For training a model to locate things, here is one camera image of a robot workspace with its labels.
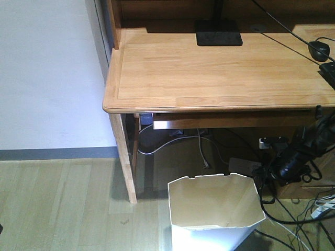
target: black mouse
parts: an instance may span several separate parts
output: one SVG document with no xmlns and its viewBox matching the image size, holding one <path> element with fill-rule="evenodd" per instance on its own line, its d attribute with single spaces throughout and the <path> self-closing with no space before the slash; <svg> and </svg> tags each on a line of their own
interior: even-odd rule
<svg viewBox="0 0 335 251">
<path fill-rule="evenodd" d="M 320 41 L 312 41 L 312 42 L 309 42 L 309 43 L 313 47 L 315 47 L 316 49 L 318 49 L 319 51 L 321 51 L 325 54 L 325 55 L 321 54 L 319 51 L 315 50 L 310 45 L 308 45 L 308 50 L 309 50 L 309 53 L 312 56 L 312 58 L 314 58 L 316 61 L 319 61 L 319 62 L 324 62 L 328 59 L 326 57 L 326 55 L 329 56 L 329 54 L 330 54 L 329 45 L 327 45 L 326 43 L 322 43 Z"/>
</svg>

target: wooden desk leg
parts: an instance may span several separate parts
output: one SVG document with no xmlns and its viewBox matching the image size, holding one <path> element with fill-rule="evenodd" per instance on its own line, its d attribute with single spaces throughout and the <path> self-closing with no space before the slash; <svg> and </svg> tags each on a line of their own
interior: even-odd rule
<svg viewBox="0 0 335 251">
<path fill-rule="evenodd" d="M 134 179 L 132 176 L 131 163 L 128 155 L 126 125 L 122 117 L 123 116 L 119 113 L 109 114 L 110 124 L 117 143 L 122 171 L 127 186 L 129 201 L 131 203 L 137 203 Z"/>
</svg>

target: wall baseboard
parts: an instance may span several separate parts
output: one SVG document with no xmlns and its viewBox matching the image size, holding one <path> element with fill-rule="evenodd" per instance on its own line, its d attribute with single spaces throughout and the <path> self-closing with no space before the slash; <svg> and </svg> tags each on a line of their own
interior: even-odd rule
<svg viewBox="0 0 335 251">
<path fill-rule="evenodd" d="M 27 161 L 68 158 L 118 158 L 116 146 L 65 149 L 0 150 L 0 161 Z"/>
</svg>

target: wooden floor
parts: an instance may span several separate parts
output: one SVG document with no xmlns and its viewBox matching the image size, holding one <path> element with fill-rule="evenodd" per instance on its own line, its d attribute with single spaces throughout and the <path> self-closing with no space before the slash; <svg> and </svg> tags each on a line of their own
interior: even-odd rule
<svg viewBox="0 0 335 251">
<path fill-rule="evenodd" d="M 155 156 L 140 155 L 136 205 L 128 202 L 118 159 L 0 162 L 0 250 L 172 250 L 167 182 L 202 170 L 197 147 L 180 141 Z M 285 201 L 295 212 L 304 203 Z M 268 208 L 287 218 L 279 207 Z M 305 227 L 315 250 L 333 250 L 317 225 Z M 258 229 L 287 243 L 293 239 L 268 220 Z M 252 233 L 237 250 L 289 249 Z"/>
</svg>

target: white trash can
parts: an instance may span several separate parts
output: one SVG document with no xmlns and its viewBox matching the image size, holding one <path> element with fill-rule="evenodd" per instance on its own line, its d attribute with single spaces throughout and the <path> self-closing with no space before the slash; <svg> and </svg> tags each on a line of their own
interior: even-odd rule
<svg viewBox="0 0 335 251">
<path fill-rule="evenodd" d="M 173 251 L 235 250 L 265 219 L 246 176 L 182 177 L 168 190 Z"/>
</svg>

